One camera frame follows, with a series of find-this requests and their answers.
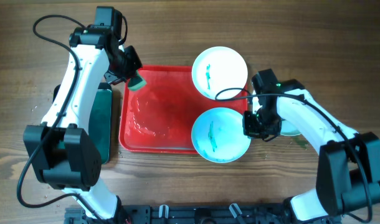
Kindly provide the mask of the white plate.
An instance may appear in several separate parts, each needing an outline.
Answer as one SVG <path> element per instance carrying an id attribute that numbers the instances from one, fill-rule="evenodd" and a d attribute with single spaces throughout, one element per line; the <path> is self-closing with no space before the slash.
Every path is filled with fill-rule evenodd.
<path id="1" fill-rule="evenodd" d="M 245 88 L 248 68 L 244 58 L 229 47 L 211 47 L 195 59 L 191 78 L 197 91 L 206 98 L 229 99 Z"/>
<path id="2" fill-rule="evenodd" d="M 251 143 L 243 133 L 243 116 L 222 107 L 207 110 L 195 120 L 191 141 L 200 156 L 215 163 L 239 159 Z"/>
<path id="3" fill-rule="evenodd" d="M 254 113 L 256 113 L 262 106 L 259 104 L 259 100 L 258 98 L 254 98 L 252 100 L 252 111 Z M 288 122 L 287 120 L 282 120 L 282 127 L 281 127 L 281 131 L 280 131 L 280 134 L 282 136 L 299 136 L 301 135 L 301 133 L 299 132 L 299 130 L 293 125 L 291 124 L 290 122 Z"/>

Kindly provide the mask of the green yellow sponge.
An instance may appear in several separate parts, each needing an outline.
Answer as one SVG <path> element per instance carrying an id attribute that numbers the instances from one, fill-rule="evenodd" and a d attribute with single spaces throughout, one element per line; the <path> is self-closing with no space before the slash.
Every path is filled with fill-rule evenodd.
<path id="1" fill-rule="evenodd" d="M 135 76 L 131 77 L 127 82 L 127 87 L 130 91 L 137 91 L 146 85 L 146 80 L 137 73 Z"/>

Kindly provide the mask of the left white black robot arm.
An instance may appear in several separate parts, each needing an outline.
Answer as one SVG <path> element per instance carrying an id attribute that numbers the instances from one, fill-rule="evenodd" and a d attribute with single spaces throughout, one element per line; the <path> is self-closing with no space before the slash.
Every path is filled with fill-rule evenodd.
<path id="1" fill-rule="evenodd" d="M 19 202 L 29 167 L 37 180 L 73 197 L 86 216 L 117 223 L 124 218 L 120 199 L 100 178 L 101 155 L 88 135 L 90 113 L 102 78 L 109 83 L 126 82 L 131 91 L 143 88 L 138 74 L 141 61 L 133 46 L 122 47 L 121 31 L 104 23 L 78 27 L 70 35 L 67 71 L 55 100 L 37 126 L 28 125 L 24 145 L 29 160 L 17 185 Z"/>

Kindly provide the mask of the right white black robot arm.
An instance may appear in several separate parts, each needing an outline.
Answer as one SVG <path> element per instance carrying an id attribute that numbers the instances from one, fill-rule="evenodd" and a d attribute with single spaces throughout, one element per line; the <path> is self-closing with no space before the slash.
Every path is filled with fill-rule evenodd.
<path id="1" fill-rule="evenodd" d="M 254 77 L 252 85 L 261 107 L 244 113 L 244 134 L 269 142 L 288 121 L 318 153 L 315 188 L 286 199 L 282 221 L 332 221 L 347 215 L 371 222 L 373 205 L 380 203 L 380 139 L 335 119 L 297 80 Z"/>

